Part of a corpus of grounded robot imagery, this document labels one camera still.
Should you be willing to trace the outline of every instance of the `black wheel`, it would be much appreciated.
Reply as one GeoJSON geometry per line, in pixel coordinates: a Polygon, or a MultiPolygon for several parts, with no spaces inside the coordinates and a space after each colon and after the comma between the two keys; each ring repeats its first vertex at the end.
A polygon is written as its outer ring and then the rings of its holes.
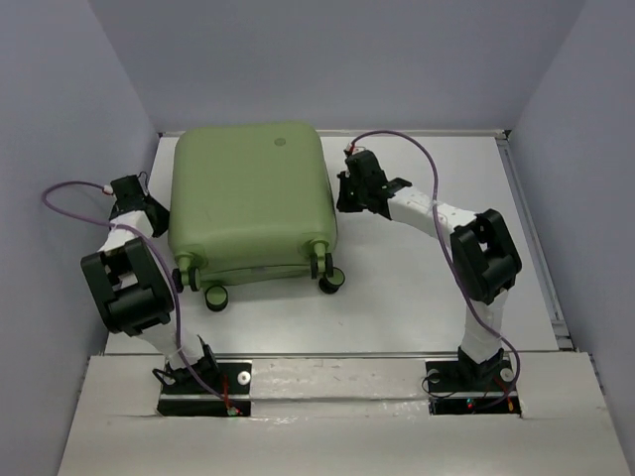
{"type": "Polygon", "coordinates": [[[190,279],[190,289],[194,292],[200,291],[200,270],[197,267],[189,268],[188,278],[190,279]]]}
{"type": "Polygon", "coordinates": [[[333,276],[323,276],[319,279],[317,285],[319,289],[326,295],[334,295],[346,281],[346,276],[340,268],[333,268],[333,276]]]}
{"type": "Polygon", "coordinates": [[[311,255],[311,279],[316,280],[318,278],[318,256],[311,255]]]}
{"type": "Polygon", "coordinates": [[[224,286],[212,286],[205,291],[205,305],[213,312],[221,312],[229,304],[229,293],[224,286]]]}
{"type": "Polygon", "coordinates": [[[174,268],[172,270],[172,281],[175,282],[175,286],[177,287],[177,293],[182,293],[184,286],[183,280],[181,279],[181,270],[179,268],[174,268]]]}
{"type": "Polygon", "coordinates": [[[326,275],[329,278],[333,277],[333,273],[334,273],[334,267],[333,267],[333,255],[331,255],[330,253],[326,253],[325,256],[325,260],[326,260],[326,275]]]}

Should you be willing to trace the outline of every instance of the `robotic arm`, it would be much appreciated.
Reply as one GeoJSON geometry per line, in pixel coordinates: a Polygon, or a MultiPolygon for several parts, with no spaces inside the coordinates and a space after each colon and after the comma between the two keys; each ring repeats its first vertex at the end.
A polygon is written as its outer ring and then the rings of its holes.
{"type": "MultiPolygon", "coordinates": [[[[387,180],[370,151],[355,149],[346,158],[340,181],[340,212],[370,210],[405,223],[439,239],[432,199],[402,178],[387,180]]],[[[437,202],[443,244],[452,254],[453,266],[484,328],[468,308],[465,333],[458,347],[458,374],[467,383],[488,381],[503,357],[500,328],[508,291],[522,264],[500,213],[462,210],[437,202]]]]}
{"type": "Polygon", "coordinates": [[[202,339],[182,328],[178,347],[177,327],[170,317],[175,304],[150,250],[134,233],[117,227],[127,225],[157,238],[168,230],[170,212],[145,192],[136,176],[113,181],[107,192],[116,198],[109,218],[114,226],[104,245],[81,260],[105,326],[112,333],[145,340],[164,354],[166,371],[154,372],[164,385],[179,385],[192,377],[183,357],[201,377],[213,381],[218,366],[202,339]]]}

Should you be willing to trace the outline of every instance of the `gray wall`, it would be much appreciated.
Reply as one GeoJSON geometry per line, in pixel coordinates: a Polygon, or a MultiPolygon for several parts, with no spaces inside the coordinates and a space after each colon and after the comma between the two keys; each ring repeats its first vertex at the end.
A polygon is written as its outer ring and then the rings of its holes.
{"type": "Polygon", "coordinates": [[[588,0],[512,134],[574,342],[635,469],[635,2],[588,0]]]}
{"type": "MultiPolygon", "coordinates": [[[[47,476],[104,338],[79,259],[105,232],[53,216],[39,193],[138,172],[157,136],[84,0],[3,2],[0,125],[0,474],[47,476]]],[[[103,217],[94,196],[55,200],[103,217]]]]}
{"type": "Polygon", "coordinates": [[[511,128],[582,0],[90,0],[155,126],[511,128]]]}

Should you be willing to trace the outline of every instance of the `white table surface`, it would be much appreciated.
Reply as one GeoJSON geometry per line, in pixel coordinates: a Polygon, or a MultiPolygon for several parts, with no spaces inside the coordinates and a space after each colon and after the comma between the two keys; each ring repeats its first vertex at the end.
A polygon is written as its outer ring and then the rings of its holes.
{"type": "Polygon", "coordinates": [[[522,418],[430,416],[421,359],[254,360],[252,417],[209,418],[155,415],[161,356],[94,357],[60,476],[628,476],[588,357],[522,359],[522,418]]]}
{"type": "MultiPolygon", "coordinates": [[[[350,137],[322,137],[333,193],[350,137]]],[[[557,350],[550,315],[523,234],[509,182],[493,138],[422,137],[440,173],[440,199],[455,206],[499,210],[523,260],[507,301],[503,333],[519,350],[557,350]]],[[[162,138],[149,190],[170,205],[174,147],[162,138]]],[[[360,145],[378,157],[389,179],[408,179],[429,192],[425,157],[399,138],[375,137],[360,145]]],[[[211,313],[202,293],[182,296],[184,322],[222,354],[455,352],[463,335],[464,303],[439,244],[406,225],[372,213],[337,214],[335,265],[346,283],[325,296],[309,279],[278,280],[229,288],[230,304],[211,313]]],[[[158,240],[171,257],[167,236],[158,240]]],[[[111,335],[107,354],[154,353],[139,339],[111,335]]]]}

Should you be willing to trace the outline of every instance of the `green suitcase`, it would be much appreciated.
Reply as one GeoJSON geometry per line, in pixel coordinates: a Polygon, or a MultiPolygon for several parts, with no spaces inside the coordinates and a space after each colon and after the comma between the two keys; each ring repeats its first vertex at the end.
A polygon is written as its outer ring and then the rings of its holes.
{"type": "Polygon", "coordinates": [[[321,141],[299,122],[203,127],[177,142],[169,243],[181,289],[205,290],[211,310],[224,286],[310,275],[327,294],[344,274],[321,141]]]}

